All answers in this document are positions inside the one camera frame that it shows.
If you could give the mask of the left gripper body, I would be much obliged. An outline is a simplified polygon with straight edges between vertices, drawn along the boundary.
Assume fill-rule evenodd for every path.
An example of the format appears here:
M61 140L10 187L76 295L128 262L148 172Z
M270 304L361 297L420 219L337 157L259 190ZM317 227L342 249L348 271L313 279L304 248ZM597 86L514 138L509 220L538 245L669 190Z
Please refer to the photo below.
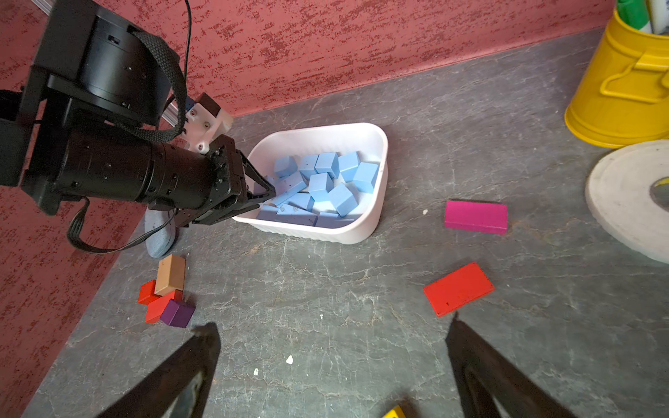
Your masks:
M198 209L180 209L174 218L177 227L212 226L258 209L276 197L275 187L236 148L232 138L217 137L206 158L213 164L214 175L205 188L207 198Z

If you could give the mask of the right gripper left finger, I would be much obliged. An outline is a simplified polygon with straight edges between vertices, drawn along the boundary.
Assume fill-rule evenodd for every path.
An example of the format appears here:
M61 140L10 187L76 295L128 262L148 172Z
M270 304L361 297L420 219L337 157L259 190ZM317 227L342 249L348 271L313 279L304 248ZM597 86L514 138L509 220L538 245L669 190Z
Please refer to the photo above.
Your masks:
M202 417L221 353L217 325L193 336L100 417Z

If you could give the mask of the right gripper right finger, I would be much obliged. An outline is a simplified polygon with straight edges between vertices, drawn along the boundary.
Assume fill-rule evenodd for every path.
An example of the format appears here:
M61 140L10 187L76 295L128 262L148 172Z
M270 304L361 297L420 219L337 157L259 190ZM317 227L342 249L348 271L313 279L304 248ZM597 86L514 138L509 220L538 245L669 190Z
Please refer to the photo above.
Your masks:
M457 316L445 342L465 417L574 416Z

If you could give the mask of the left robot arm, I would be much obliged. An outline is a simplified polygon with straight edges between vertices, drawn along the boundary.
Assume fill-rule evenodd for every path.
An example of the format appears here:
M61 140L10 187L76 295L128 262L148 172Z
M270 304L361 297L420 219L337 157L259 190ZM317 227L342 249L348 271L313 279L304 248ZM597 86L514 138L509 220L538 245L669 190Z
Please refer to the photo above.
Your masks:
M1 93L1 182L53 216L64 201L143 204L147 237L211 226L276 195L186 92L187 57L92 1L56 1L26 86Z

